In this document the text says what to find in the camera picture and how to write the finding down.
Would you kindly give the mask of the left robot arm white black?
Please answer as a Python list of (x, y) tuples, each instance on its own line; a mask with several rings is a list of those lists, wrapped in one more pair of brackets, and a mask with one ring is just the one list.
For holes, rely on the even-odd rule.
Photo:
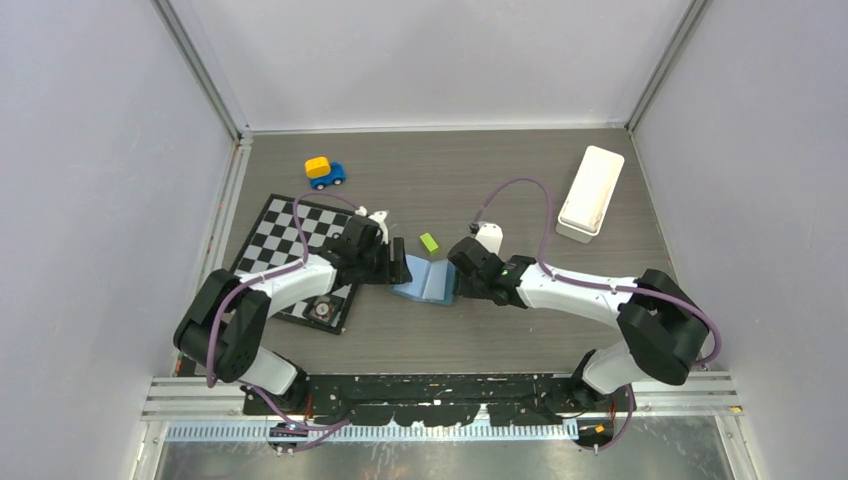
[(277, 312), (351, 284), (410, 280), (403, 240), (392, 237), (385, 211), (358, 212), (342, 232), (280, 267), (237, 276), (209, 274), (175, 330), (177, 350), (206, 369), (207, 383), (243, 382), (268, 393), (280, 412), (298, 412), (307, 398), (300, 368), (261, 345)]

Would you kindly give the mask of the white plastic box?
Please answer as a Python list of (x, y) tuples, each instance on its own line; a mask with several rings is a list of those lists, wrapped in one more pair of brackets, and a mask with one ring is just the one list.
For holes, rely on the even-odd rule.
[(586, 148), (566, 199), (556, 217), (556, 232), (589, 243), (600, 232), (625, 163), (623, 155)]

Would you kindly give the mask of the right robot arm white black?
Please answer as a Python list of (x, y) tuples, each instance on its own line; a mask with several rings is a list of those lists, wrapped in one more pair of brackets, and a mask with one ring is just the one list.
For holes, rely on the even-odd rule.
[(633, 382), (684, 384), (709, 333), (690, 300), (658, 270), (648, 269), (639, 278), (603, 278), (555, 269), (528, 256), (502, 260), (473, 237), (460, 240), (448, 259), (466, 298), (561, 311), (620, 332), (621, 341), (589, 351), (567, 380), (572, 400), (584, 410), (598, 409)]

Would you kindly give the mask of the blue card holder wallet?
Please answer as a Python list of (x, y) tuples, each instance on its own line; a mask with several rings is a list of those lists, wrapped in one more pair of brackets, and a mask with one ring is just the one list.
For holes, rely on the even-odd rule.
[(454, 303), (456, 270), (448, 260), (430, 261), (406, 255), (406, 263), (412, 280), (408, 283), (392, 285), (391, 292), (421, 303), (436, 305)]

